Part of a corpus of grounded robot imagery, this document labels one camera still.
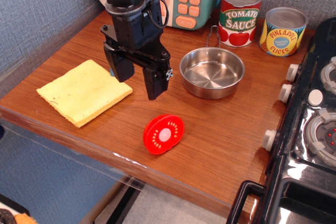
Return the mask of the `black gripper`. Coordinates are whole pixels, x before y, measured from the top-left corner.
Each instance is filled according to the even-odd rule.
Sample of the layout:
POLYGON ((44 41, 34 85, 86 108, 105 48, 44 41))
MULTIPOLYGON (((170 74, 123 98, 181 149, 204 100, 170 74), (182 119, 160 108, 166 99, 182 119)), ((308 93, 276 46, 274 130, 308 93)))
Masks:
POLYGON ((148 98, 155 100, 168 90, 171 75, 171 56, 161 43, 160 0, 139 0, 127 7, 106 3, 105 8, 113 24, 101 27, 103 48, 114 76, 125 82, 135 66, 141 67, 148 98))

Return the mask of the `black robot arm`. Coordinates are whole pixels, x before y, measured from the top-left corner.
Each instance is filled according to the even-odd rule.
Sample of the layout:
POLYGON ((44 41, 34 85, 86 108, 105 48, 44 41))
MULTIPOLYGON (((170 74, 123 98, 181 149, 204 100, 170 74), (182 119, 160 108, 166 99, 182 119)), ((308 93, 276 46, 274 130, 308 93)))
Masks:
POLYGON ((162 20, 164 0, 106 0, 113 24, 101 27, 104 51, 118 81, 131 78, 138 65, 143 70, 149 100, 168 89, 172 77, 170 54, 160 38, 167 21, 162 20))

